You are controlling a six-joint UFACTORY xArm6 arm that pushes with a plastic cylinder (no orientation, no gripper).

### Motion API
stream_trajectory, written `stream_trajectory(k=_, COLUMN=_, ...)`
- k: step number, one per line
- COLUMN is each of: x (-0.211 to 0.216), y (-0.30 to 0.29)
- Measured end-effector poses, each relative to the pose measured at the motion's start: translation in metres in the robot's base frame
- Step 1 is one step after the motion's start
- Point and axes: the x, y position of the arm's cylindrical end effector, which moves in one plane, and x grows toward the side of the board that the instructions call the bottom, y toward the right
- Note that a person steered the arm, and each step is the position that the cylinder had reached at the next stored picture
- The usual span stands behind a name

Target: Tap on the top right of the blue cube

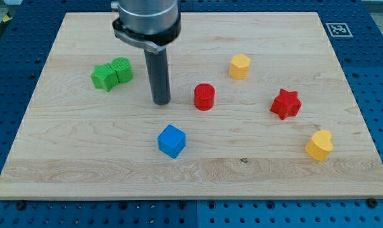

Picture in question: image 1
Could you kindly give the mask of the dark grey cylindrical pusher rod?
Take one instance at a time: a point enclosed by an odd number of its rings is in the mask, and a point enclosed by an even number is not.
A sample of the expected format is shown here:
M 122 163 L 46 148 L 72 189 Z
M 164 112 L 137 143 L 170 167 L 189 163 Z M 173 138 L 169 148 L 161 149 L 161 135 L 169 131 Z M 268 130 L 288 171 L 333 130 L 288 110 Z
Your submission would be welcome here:
M 144 50 L 153 102 L 167 105 L 171 100 L 166 49 L 154 54 Z

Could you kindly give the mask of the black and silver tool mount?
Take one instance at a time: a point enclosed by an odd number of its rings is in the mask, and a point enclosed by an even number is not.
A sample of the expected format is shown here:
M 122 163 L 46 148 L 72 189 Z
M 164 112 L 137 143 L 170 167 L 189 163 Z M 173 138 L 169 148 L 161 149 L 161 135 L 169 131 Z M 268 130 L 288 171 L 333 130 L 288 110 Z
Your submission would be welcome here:
M 153 54 L 157 54 L 180 35 L 181 14 L 178 15 L 173 25 L 157 34 L 147 35 L 134 32 L 127 28 L 120 18 L 112 22 L 112 27 L 117 39 L 133 47 L 145 49 Z

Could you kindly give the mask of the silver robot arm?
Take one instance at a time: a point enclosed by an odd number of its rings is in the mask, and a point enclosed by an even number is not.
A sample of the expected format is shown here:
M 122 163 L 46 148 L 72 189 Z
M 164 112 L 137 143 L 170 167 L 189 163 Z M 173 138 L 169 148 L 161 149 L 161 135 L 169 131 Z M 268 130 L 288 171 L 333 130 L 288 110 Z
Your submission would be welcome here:
M 166 105 L 171 100 L 166 47 L 181 32 L 181 12 L 177 0 L 118 0 L 111 3 L 118 12 L 112 22 L 116 38 L 144 50 L 153 102 Z

